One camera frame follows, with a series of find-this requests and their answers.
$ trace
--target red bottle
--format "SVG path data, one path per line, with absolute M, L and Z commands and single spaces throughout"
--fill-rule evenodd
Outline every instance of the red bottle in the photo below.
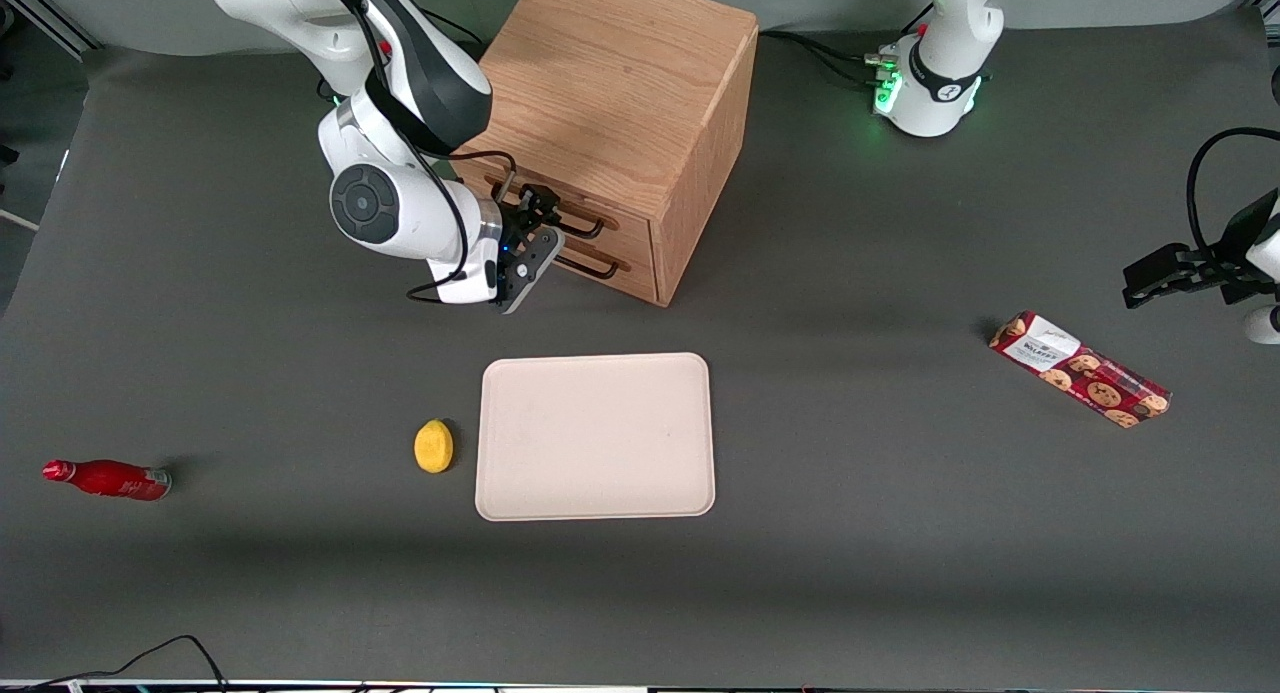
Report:
M 173 479 L 160 468 L 141 468 L 120 461 L 49 461 L 45 478 L 65 480 L 86 493 L 133 498 L 133 501 L 159 501 L 169 492 Z

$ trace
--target black metal handle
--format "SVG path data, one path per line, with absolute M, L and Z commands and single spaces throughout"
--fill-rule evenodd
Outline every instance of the black metal handle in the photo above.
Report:
M 570 236 L 573 236 L 575 238 L 582 238 L 584 241 L 590 241 L 590 238 L 595 238 L 596 236 L 599 236 L 600 231 L 604 231 L 604 219 L 596 218 L 595 219 L 595 225 L 593 225 L 590 231 L 582 231 L 581 228 L 573 228 L 572 225 L 568 225 L 567 223 L 564 223 L 564 220 L 561 220 L 559 223 L 557 223 L 556 227 L 559 228 L 561 231 L 568 233 Z
M 579 273 L 584 273 L 586 275 L 590 275 L 591 278 L 595 278 L 596 281 L 608 281 L 609 278 L 613 278 L 618 273 L 618 261 L 613 261 L 612 264 L 609 264 L 609 269 L 605 270 L 604 273 L 599 273 L 599 270 L 591 270 L 590 268 L 582 265 L 581 263 L 577 263 L 576 260 L 568 260 L 564 256 L 556 256 L 556 263 L 561 265 L 567 265 Z

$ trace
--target gray table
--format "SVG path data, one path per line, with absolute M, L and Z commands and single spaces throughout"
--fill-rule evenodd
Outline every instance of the gray table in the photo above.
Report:
M 233 678 L 1280 688 L 1280 350 L 1213 293 L 1120 300 L 1188 237 L 1196 147 L 1280 124 L 1256 14 L 1010 33 L 929 142 L 765 41 L 675 305 L 558 272 L 512 318 L 408 304 L 422 265 L 342 238 L 306 60 L 90 65 L 0 332 L 0 675 L 187 632 Z M 1207 225 L 1276 154 L 1215 154 Z M 988 351 L 1025 307 L 1171 412 L 1121 430 Z M 712 369 L 708 515 L 476 515 L 485 365 L 685 350 Z M 461 456 L 429 477 L 410 442 L 436 416 Z M 40 479 L 54 456 L 178 487 L 92 498 Z M 174 651 L 138 675 L 205 671 Z

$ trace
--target yellow lemon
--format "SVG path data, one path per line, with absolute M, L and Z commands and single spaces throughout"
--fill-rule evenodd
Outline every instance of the yellow lemon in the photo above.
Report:
M 424 425 L 413 438 L 413 457 L 428 473 L 444 473 L 453 462 L 453 436 L 440 420 Z

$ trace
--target cookie package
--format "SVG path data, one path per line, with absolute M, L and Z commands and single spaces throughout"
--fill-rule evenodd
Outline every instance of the cookie package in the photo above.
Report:
M 991 347 L 1120 428 L 1169 410 L 1169 391 L 1029 310 L 1006 323 Z

